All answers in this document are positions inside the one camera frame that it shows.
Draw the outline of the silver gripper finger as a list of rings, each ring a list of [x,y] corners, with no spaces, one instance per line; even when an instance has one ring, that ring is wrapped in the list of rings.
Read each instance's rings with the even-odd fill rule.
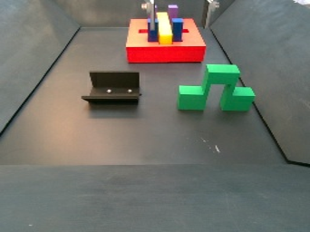
[[[155,30],[155,0],[144,0],[142,9],[147,12],[150,18],[150,30]]]
[[[205,27],[210,26],[211,22],[211,17],[215,9],[219,7],[219,2],[218,0],[206,0],[206,22],[205,22]]]

